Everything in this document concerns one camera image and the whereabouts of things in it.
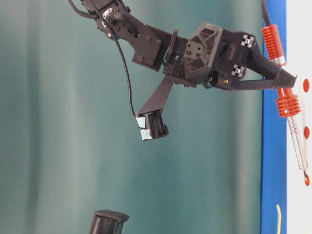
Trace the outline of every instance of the yellow wire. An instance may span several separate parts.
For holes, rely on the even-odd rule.
[[[279,205],[276,205],[277,215],[278,215],[278,223],[277,223],[277,234],[281,234],[281,224],[282,224],[282,213]]]

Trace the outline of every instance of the teal backdrop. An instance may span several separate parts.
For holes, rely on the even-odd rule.
[[[125,3],[186,38],[207,21],[262,45],[259,0]],[[114,43],[66,0],[5,0],[0,46],[0,233],[86,234],[103,208],[126,234],[260,233],[261,91],[174,86],[170,135],[142,142]],[[139,110],[162,73],[121,46]]]

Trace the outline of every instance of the red cylindrical object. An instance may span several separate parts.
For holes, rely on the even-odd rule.
[[[281,40],[279,38],[279,33],[277,30],[277,25],[271,25],[262,29],[265,44],[268,48],[270,60],[278,59],[284,57],[283,47]]]

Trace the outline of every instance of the red dot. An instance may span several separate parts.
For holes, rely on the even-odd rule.
[[[306,183],[307,186],[310,185],[310,178],[309,178],[308,175],[305,175],[304,181],[305,181],[305,183]]]
[[[308,92],[310,89],[310,83],[309,83],[309,80],[308,79],[305,79],[304,82],[303,82],[303,90],[304,92]]]
[[[304,128],[304,137],[308,139],[310,137],[310,129],[308,127]]]

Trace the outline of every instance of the wire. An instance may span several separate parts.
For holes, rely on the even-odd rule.
[[[271,20],[268,11],[267,0],[262,0],[262,13],[266,26],[271,26]]]
[[[281,234],[281,224],[282,224],[282,212],[279,205],[276,205],[277,209],[277,234]]]
[[[106,24],[106,26],[108,27],[111,35],[113,36],[113,39],[116,43],[116,46],[119,50],[119,53],[120,53],[120,56],[121,56],[121,59],[122,59],[122,63],[123,63],[123,67],[125,69],[125,73],[126,73],[126,78],[127,78],[127,84],[128,84],[128,92],[129,92],[129,106],[130,106],[130,111],[133,115],[133,117],[135,118],[136,117],[136,113],[133,109],[133,104],[132,104],[132,88],[131,88],[131,81],[130,81],[130,75],[129,75],[129,71],[128,71],[128,67],[127,67],[127,63],[126,63],[126,59],[125,59],[125,56],[122,52],[122,49],[121,49],[121,46],[117,40],[117,37],[116,37],[116,34],[114,32],[114,30],[112,29],[112,27],[107,23],[107,21],[104,19],[104,17],[100,14],[100,12],[98,11],[98,9],[95,7],[94,3],[92,0],[88,0],[90,5],[94,8],[96,14],[101,18],[101,20]]]

